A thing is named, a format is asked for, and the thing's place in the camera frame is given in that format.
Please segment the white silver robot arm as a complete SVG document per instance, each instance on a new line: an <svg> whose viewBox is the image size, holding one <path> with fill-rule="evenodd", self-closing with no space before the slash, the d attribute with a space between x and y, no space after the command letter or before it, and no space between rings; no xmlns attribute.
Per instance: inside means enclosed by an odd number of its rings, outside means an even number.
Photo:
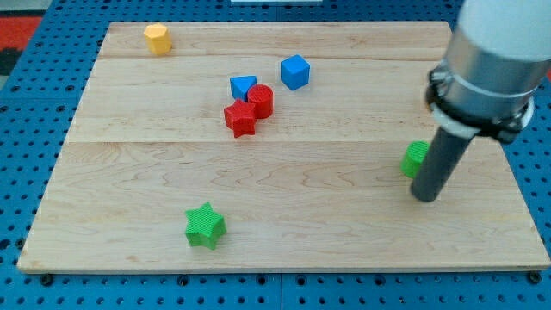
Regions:
<svg viewBox="0 0 551 310"><path fill-rule="evenodd" d="M446 133L511 143L550 68L550 0L466 0L427 101Z"/></svg>

